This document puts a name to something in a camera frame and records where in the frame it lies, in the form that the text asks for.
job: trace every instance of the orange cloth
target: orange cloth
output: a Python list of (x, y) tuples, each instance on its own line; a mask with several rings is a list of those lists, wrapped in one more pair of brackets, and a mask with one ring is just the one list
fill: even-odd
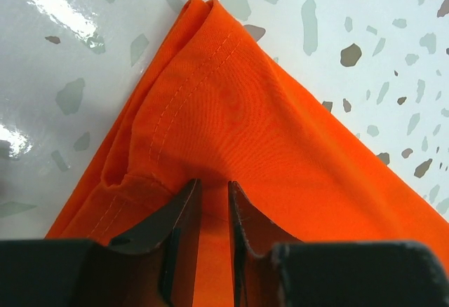
[(47, 237), (106, 244), (195, 177), (195, 306), (232, 305), (228, 180), (301, 240), (418, 240), (449, 269), (449, 224), (216, 0), (183, 8)]

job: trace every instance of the stitching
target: stitching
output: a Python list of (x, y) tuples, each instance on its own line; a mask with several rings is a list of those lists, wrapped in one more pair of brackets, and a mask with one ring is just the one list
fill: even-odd
[(114, 223), (116, 218), (119, 216), (120, 211), (122, 211), (122, 209), (125, 207), (125, 204), (126, 204), (126, 201), (124, 200), (123, 203), (121, 204), (121, 207), (120, 207), (119, 211), (117, 211), (117, 213), (115, 214), (114, 218), (111, 220), (109, 225), (106, 227), (106, 229), (102, 232), (101, 236), (98, 237), (98, 238), (103, 237), (103, 235), (106, 233), (106, 231), (109, 230), (109, 228), (111, 227), (112, 223)]
[(154, 137), (156, 136), (157, 129), (158, 129), (159, 125), (161, 124), (161, 120), (162, 120), (163, 115), (165, 114), (165, 112), (167, 111), (167, 109), (169, 108), (169, 106), (171, 105), (172, 101), (176, 98), (176, 95), (181, 91), (181, 89), (182, 89), (182, 87), (185, 85), (185, 83), (188, 82), (188, 80), (189, 80), (189, 79), (190, 79), (190, 78), (191, 78), (191, 77), (192, 77), (198, 70), (200, 70), (200, 68), (202, 68), (202, 67), (204, 66), (204, 64), (205, 64), (207, 61), (211, 60), (212, 57), (215, 56), (215, 54), (219, 51), (219, 49), (221, 49), (221, 47), (223, 46), (223, 44), (226, 43), (226, 41), (228, 40), (228, 38), (229, 38), (230, 36), (231, 36), (231, 32), (227, 35), (227, 37), (224, 39), (224, 41), (218, 46), (217, 50), (215, 50), (214, 53), (213, 53), (212, 55), (210, 55), (210, 57), (209, 57), (207, 60), (205, 60), (205, 61), (203, 62), (203, 64), (201, 64), (199, 67), (197, 67), (197, 68), (192, 72), (192, 74), (191, 74), (190, 76), (188, 76), (188, 77), (185, 79), (184, 82), (182, 82), (181, 86), (178, 88), (178, 90), (175, 92), (174, 96), (172, 96), (171, 100), (168, 102), (166, 108), (162, 111), (162, 114), (161, 114), (161, 116), (159, 117), (159, 120), (157, 121), (156, 126), (154, 127), (154, 132), (153, 132), (153, 136), (152, 136), (152, 142), (151, 142), (151, 144), (149, 145), (149, 151), (148, 151), (148, 159), (149, 159), (149, 160), (151, 159), (151, 153), (152, 153), (152, 148), (153, 148), (153, 143), (154, 143)]
[(87, 235), (87, 238), (89, 238), (92, 233), (96, 230), (96, 228), (100, 225), (101, 221), (103, 220), (103, 218), (105, 218), (106, 214), (111, 210), (112, 204), (114, 203), (115, 199), (117, 198), (117, 195), (114, 196), (114, 198), (111, 201), (111, 204), (109, 204), (109, 207), (107, 208), (107, 210), (105, 211), (105, 213), (101, 216), (100, 220), (98, 221), (97, 225), (95, 225), (95, 227), (92, 229), (92, 231)]
[(233, 51), (231, 51), (231, 53), (230, 53), (230, 54), (223, 60), (223, 62), (221, 62), (220, 65), (218, 65), (214, 70), (212, 70), (211, 72), (209, 72), (209, 74), (208, 74), (206, 77), (204, 77), (198, 84), (196, 84), (195, 88), (190, 92), (190, 94), (187, 96), (187, 98), (185, 98), (184, 102), (182, 102), (180, 108), (176, 111), (175, 115), (174, 115), (173, 118), (171, 119), (170, 125), (168, 126), (167, 131), (166, 131), (165, 135), (163, 136), (161, 148), (159, 149), (159, 152), (158, 152), (158, 154), (157, 154), (156, 166), (159, 165), (159, 158), (161, 157), (162, 148), (163, 148), (163, 145), (165, 144), (165, 141), (166, 141), (166, 138), (167, 138), (168, 131), (170, 130), (170, 128), (171, 128), (173, 122), (175, 121), (176, 116), (180, 113), (181, 108), (184, 106), (184, 104), (187, 102), (187, 100), (194, 94), (194, 92), (195, 92), (196, 90), (198, 90), (198, 87), (199, 87), (199, 86), (200, 86), (200, 85), (201, 85), (207, 78), (209, 78), (209, 76), (210, 76), (211, 74), (213, 74), (215, 71), (217, 71), (217, 70), (218, 70), (218, 69), (219, 69), (219, 68), (220, 68), (220, 67), (221, 67), (221, 66), (222, 66), (222, 65), (223, 65), (223, 64), (224, 64), (224, 63), (225, 63), (231, 56), (232, 56), (232, 54), (235, 52), (235, 50), (237, 50), (237, 48), (239, 47), (241, 40), (242, 40), (242, 39), (239, 40), (239, 42), (237, 43), (237, 45), (236, 45), (236, 47), (233, 49)]

